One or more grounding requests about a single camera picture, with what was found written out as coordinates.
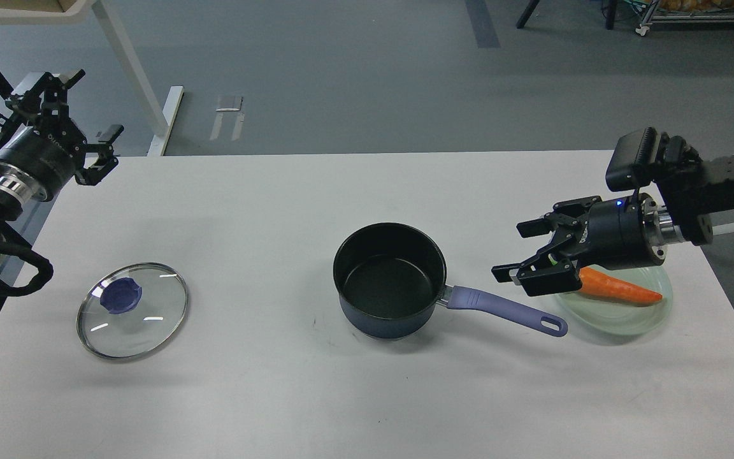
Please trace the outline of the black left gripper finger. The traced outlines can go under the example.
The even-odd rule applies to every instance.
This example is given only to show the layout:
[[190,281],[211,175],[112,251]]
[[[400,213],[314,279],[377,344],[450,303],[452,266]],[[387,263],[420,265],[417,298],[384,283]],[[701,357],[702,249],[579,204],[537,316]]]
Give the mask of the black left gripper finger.
[[83,69],[61,75],[29,73],[4,99],[6,107],[36,135],[54,143],[85,143],[85,135],[69,116],[68,93],[85,76]]
[[[123,125],[113,124],[99,134],[96,142],[74,145],[74,178],[78,185],[96,186],[119,165],[119,157],[114,153],[113,144],[123,131]],[[90,166],[84,165],[87,154],[96,155],[96,160]]]

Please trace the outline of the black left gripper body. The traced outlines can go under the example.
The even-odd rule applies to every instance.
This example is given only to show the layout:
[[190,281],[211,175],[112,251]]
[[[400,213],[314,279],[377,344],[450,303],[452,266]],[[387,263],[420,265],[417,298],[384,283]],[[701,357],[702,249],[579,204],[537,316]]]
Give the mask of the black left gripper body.
[[0,149],[0,196],[6,201],[50,201],[83,165],[75,147],[84,134],[64,128],[41,134],[25,128]]

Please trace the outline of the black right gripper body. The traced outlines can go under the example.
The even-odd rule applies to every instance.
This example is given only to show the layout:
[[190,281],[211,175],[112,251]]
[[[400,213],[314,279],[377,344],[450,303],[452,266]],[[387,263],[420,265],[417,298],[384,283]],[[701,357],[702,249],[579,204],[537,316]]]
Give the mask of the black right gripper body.
[[665,250],[650,236],[647,209],[655,207],[648,194],[632,194],[595,203],[579,239],[577,267],[599,265],[607,270],[626,270],[662,265]]

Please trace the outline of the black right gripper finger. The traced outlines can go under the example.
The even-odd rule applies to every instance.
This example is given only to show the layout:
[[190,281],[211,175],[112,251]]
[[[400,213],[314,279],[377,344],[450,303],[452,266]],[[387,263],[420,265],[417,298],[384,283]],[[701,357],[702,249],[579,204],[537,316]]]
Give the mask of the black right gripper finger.
[[522,238],[548,235],[548,233],[569,233],[577,241],[588,241],[589,214],[592,208],[601,201],[600,196],[559,201],[553,205],[550,212],[541,217],[519,222],[517,231]]
[[578,291],[583,286],[579,269],[565,252],[571,244],[571,240],[547,244],[525,261],[493,266],[491,273],[500,284],[512,282],[528,296]]

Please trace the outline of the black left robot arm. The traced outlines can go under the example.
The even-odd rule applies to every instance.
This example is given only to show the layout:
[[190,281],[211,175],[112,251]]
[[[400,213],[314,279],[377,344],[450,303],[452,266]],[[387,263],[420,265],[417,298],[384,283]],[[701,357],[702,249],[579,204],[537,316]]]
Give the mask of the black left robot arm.
[[0,113],[0,263],[18,258],[37,270],[24,286],[0,286],[0,297],[27,296],[53,276],[48,259],[32,249],[14,229],[30,201],[52,201],[75,180],[95,186],[117,165],[113,144],[124,131],[111,125],[88,142],[69,114],[69,90],[85,76],[30,73],[5,99],[9,116]]

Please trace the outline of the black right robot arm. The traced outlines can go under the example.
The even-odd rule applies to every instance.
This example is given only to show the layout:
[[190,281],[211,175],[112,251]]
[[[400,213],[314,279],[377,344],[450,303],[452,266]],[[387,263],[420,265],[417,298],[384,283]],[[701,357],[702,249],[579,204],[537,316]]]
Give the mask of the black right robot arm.
[[618,140],[605,181],[622,196],[559,201],[519,223],[521,237],[550,235],[550,241],[524,261],[496,265],[493,277],[528,296],[577,291],[585,267],[658,266],[670,244],[710,244],[711,215],[734,211],[734,155],[706,161],[682,137],[652,127]]

